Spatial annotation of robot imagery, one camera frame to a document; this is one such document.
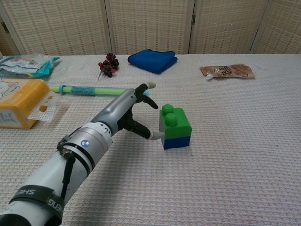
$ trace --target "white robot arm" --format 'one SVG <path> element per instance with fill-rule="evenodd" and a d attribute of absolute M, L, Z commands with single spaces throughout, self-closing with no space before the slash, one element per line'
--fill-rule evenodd
<path fill-rule="evenodd" d="M 86 125 L 65 136 L 57 151 L 32 174 L 0 213 L 0 226 L 58 226 L 65 204 L 88 177 L 122 129 L 146 139 L 159 139 L 161 132 L 148 130 L 133 120 L 132 107 L 141 101 L 158 106 L 143 95 L 152 82 L 127 89 Z"/>

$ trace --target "snack pouch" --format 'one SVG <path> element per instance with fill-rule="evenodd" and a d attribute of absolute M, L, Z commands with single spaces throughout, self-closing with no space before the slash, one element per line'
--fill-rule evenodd
<path fill-rule="evenodd" d="M 226 77 L 238 77 L 238 78 L 255 78 L 255 74 L 251 68 L 243 64 L 235 64 L 228 66 L 206 66 L 200 67 L 203 75 L 207 80 L 212 78 L 226 78 Z"/>
<path fill-rule="evenodd" d="M 58 59 L 44 54 L 8 56 L 0 60 L 0 69 L 38 78 L 50 74 L 52 63 Z"/>

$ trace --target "blue towel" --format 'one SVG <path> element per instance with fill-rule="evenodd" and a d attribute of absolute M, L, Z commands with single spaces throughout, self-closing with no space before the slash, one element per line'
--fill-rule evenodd
<path fill-rule="evenodd" d="M 177 60 L 175 52 L 158 52 L 151 49 L 142 50 L 130 55 L 127 59 L 130 64 L 156 74 L 161 74 Z"/>

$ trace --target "red grapes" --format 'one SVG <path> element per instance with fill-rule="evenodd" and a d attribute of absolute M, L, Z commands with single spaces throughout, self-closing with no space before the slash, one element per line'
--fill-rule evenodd
<path fill-rule="evenodd" d="M 103 63 L 99 62 L 98 66 L 100 67 L 101 72 L 111 78 L 118 69 L 119 62 L 114 54 L 108 53 L 106 60 Z"/>

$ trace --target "yellow box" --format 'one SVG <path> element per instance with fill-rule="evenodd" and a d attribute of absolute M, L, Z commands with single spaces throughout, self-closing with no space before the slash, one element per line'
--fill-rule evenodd
<path fill-rule="evenodd" d="M 43 80 L 0 79 L 0 128 L 29 129 L 28 115 L 50 92 Z"/>

